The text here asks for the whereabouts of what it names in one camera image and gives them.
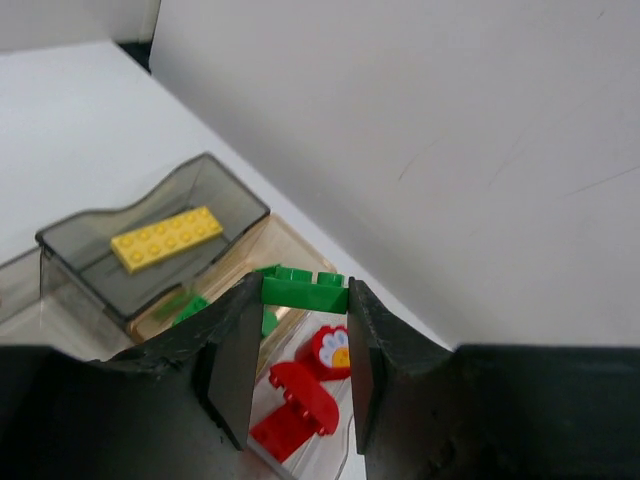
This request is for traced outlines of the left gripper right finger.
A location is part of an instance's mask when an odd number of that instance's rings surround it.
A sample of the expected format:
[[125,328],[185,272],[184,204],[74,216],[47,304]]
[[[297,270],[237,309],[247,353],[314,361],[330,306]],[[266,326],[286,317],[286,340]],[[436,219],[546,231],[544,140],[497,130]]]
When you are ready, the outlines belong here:
[[371,479],[635,479],[639,352],[447,350],[351,279],[356,448]]

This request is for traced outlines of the red studded lego brick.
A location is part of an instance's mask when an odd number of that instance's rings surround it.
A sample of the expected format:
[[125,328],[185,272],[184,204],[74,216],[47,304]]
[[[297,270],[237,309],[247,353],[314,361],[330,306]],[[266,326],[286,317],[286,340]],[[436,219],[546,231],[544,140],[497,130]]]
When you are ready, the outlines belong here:
[[285,404],[279,419],[288,433],[335,433],[340,419],[337,402],[302,365],[277,363],[270,369],[269,381],[276,389],[283,389]]

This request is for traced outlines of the green square lego brick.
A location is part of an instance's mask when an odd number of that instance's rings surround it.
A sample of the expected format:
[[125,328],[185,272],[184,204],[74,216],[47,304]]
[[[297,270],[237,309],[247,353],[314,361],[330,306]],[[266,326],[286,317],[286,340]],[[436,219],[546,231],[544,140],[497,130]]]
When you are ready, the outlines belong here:
[[174,318],[172,325],[176,326],[188,319],[189,317],[195,315],[201,310],[205,309],[210,305],[210,302],[203,298],[202,296],[195,295],[191,298],[191,300],[186,304],[186,306],[176,315]]

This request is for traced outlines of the light green lego brick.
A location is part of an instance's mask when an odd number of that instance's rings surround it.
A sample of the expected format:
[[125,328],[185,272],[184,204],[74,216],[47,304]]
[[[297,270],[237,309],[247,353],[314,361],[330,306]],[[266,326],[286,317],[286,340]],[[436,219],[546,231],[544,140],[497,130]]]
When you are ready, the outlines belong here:
[[266,307],[263,310],[261,337],[263,339],[268,338],[277,328],[278,324],[279,320],[275,311],[271,307]]

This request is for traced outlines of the red rectangular lego brick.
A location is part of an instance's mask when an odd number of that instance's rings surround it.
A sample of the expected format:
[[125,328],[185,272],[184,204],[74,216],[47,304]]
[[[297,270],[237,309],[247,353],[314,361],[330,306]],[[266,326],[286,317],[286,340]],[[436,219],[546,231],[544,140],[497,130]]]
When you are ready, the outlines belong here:
[[285,403],[250,430],[251,437],[277,462],[285,462],[321,425],[297,403]]

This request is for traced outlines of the small green lego brick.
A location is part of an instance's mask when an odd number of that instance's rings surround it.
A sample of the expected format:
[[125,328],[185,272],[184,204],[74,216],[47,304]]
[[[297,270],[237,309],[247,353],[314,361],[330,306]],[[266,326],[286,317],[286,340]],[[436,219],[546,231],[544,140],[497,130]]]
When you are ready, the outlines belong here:
[[263,275],[261,300],[265,305],[332,314],[347,312],[349,293],[342,274],[315,274],[279,264],[256,272]]

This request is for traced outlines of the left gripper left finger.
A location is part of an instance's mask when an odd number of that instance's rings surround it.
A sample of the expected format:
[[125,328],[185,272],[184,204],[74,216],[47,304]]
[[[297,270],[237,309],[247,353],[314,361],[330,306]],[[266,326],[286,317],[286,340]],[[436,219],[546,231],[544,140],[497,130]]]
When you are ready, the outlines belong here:
[[248,479],[263,278],[106,361],[1,350],[5,479]]

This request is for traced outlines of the red round flower lego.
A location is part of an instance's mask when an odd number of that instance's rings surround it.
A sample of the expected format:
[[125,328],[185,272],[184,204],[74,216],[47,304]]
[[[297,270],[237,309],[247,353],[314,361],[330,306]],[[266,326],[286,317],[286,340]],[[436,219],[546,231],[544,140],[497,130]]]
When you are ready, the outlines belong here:
[[320,382],[351,375],[348,330],[344,325],[324,325],[296,351],[294,359]]

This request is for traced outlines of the long yellow lego plate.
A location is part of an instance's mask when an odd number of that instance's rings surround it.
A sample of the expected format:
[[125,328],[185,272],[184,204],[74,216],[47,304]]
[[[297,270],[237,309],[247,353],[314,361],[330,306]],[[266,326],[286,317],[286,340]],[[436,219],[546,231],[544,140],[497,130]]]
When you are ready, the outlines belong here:
[[167,261],[218,238],[224,227],[201,206],[149,224],[110,240],[111,251],[129,274]]

